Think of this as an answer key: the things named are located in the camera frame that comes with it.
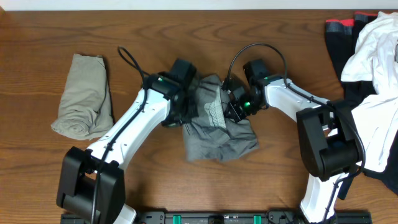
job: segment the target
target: wooden tabletop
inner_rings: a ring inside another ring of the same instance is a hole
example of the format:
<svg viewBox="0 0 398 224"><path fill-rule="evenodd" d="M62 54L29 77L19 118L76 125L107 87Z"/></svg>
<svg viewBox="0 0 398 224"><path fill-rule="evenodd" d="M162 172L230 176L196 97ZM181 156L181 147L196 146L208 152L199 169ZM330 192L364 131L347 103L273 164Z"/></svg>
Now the wooden tabletop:
<svg viewBox="0 0 398 224"><path fill-rule="evenodd" d="M202 73L226 76L243 46L266 42L289 64L303 89L336 100L342 89L324 41L326 19L353 11L91 11L7 12L0 18L0 223L59 223L55 204L62 159L75 141L50 128L73 54L103 55L114 117L132 105L139 74L116 51L123 45L148 72L169 70L176 58ZM238 59L263 58L273 72L282 62L258 47ZM294 121L277 109L250 117L260 149L236 161L185 160L182 129L156 127L125 173L127 204L170 211L260 211L298 208L308 172ZM356 178L338 210L369 210L374 223L398 222L398 197L379 180Z"/></svg>

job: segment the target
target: pile of clothes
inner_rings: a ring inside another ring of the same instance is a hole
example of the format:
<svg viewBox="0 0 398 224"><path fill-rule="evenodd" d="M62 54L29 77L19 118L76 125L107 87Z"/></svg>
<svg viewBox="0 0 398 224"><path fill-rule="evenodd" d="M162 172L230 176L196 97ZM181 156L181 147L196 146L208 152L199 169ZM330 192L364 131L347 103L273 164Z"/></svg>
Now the pile of clothes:
<svg viewBox="0 0 398 224"><path fill-rule="evenodd" d="M365 146L365 174L398 195L398 13L327 20L325 41Z"/></svg>

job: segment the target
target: white fabric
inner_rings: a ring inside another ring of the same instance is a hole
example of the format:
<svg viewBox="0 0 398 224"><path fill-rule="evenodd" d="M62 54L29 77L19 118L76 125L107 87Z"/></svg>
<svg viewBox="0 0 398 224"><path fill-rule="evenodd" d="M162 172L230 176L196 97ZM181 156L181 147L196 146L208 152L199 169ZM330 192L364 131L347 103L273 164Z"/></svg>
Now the white fabric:
<svg viewBox="0 0 398 224"><path fill-rule="evenodd" d="M365 168L382 172L398 130L398 13L379 12L359 33L355 54L347 61L341 81L372 81L377 95L368 96L353 111L366 148Z"/></svg>
<svg viewBox="0 0 398 224"><path fill-rule="evenodd" d="M75 54L58 109L54 131L68 138L98 138L113 126L104 60Z"/></svg>

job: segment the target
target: gray cloth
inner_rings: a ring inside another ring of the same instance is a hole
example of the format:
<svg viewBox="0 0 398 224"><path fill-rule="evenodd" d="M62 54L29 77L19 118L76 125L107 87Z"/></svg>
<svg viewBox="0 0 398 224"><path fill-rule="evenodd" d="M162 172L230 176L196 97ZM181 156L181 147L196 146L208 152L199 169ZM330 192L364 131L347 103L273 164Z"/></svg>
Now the gray cloth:
<svg viewBox="0 0 398 224"><path fill-rule="evenodd" d="M187 160L227 161L239 159L258 149L259 144L250 121L244 119L235 123L231 119L224 119L223 111L229 102L229 96L221 90L220 78L211 75L203 81L200 86L204 88L198 88L195 94L199 116L193 118L191 123L183 125Z"/></svg>
<svg viewBox="0 0 398 224"><path fill-rule="evenodd" d="M52 129L68 138L85 140L101 137L112 126L104 60L75 54Z"/></svg>

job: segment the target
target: crumpled gray cloth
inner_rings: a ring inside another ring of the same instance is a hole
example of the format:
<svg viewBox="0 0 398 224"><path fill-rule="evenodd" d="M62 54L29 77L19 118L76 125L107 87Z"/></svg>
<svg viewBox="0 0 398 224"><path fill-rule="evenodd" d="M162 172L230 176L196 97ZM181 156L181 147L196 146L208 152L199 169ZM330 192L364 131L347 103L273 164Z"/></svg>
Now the crumpled gray cloth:
<svg viewBox="0 0 398 224"><path fill-rule="evenodd" d="M200 86L204 88L199 87L195 94L199 116L183 125L187 160L228 161L258 149L259 144L250 121L244 119L235 123L232 119L224 119L223 111L229 96L221 90L218 75L204 78Z"/></svg>
<svg viewBox="0 0 398 224"><path fill-rule="evenodd" d="M101 137L113 126L111 110L104 60L75 54L52 129L77 140Z"/></svg>

